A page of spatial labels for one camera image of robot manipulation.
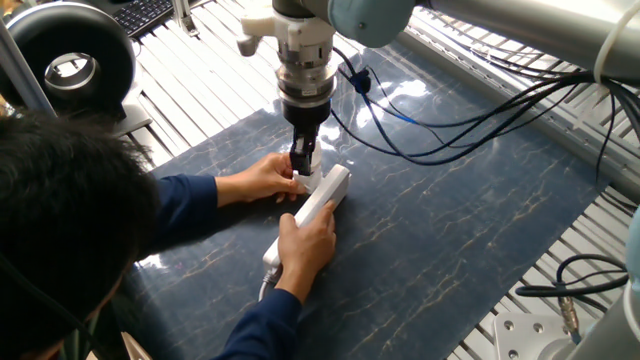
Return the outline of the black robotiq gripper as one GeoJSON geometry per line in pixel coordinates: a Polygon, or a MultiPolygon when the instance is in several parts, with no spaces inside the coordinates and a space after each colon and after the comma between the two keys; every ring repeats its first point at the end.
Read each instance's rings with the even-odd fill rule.
{"type": "Polygon", "coordinates": [[[300,175],[312,174],[318,126],[329,117],[330,111],[331,100],[312,107],[282,101],[283,117],[294,126],[293,143],[289,152],[291,165],[300,175]]]}

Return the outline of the person's left hand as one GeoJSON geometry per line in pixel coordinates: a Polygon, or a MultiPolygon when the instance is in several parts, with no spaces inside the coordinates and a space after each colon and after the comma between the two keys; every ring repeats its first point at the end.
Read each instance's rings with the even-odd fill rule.
{"type": "Polygon", "coordinates": [[[295,200],[306,192],[294,179],[289,153],[270,153],[246,170],[229,177],[233,187],[233,202],[253,202],[274,197],[277,203],[295,200]]]}

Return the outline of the person's right hand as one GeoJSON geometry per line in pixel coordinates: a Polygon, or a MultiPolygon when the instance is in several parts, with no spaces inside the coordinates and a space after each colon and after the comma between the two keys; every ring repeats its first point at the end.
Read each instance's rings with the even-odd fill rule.
{"type": "Polygon", "coordinates": [[[281,216],[278,252],[282,274],[276,284],[303,304],[317,274],[335,254],[336,233],[333,201],[327,202],[306,226],[298,227],[292,214],[281,216]]]}

